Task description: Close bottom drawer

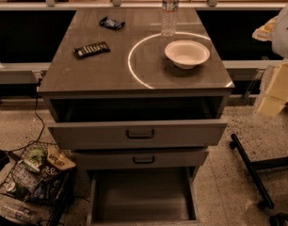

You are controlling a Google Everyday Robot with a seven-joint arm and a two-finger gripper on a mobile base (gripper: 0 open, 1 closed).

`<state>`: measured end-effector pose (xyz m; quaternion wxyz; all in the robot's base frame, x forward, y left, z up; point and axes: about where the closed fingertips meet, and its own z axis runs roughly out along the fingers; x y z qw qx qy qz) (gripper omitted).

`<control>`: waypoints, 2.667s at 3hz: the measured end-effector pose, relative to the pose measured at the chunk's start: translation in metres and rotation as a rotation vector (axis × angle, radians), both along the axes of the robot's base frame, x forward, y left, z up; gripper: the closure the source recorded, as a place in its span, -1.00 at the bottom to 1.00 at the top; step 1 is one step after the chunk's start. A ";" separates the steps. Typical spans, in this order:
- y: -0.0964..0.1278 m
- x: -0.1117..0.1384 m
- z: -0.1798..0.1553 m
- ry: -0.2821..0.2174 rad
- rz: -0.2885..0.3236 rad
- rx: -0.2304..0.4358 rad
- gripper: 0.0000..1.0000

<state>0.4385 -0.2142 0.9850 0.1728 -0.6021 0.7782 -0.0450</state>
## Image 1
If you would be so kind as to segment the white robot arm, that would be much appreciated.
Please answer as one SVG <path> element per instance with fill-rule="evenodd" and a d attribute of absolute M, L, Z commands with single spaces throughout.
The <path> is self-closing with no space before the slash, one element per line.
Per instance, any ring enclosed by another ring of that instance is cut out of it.
<path fill-rule="evenodd" d="M 264 73 L 263 95 L 257 105 L 258 114 L 275 117 L 288 103 L 288 3 L 276 17 L 257 28 L 252 38 L 270 41 L 273 53 L 283 58 Z"/>

